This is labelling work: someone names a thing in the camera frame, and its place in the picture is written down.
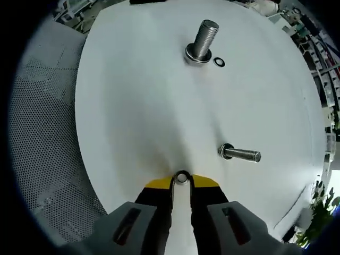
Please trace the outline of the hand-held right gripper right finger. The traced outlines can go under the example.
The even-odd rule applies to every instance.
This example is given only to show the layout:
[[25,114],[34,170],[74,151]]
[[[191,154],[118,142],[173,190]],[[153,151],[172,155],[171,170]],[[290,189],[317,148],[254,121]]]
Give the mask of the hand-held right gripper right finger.
[[239,202],[230,202],[219,184],[190,176],[191,225],[199,254],[302,254],[272,237],[266,223]]

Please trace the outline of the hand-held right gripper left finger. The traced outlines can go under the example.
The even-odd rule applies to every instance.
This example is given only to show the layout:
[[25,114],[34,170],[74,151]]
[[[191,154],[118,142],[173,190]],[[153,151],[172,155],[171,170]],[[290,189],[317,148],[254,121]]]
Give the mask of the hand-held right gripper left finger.
[[58,254],[164,254],[172,224],[174,177],[146,184],[134,202],[125,202],[95,222],[93,233],[65,244]]

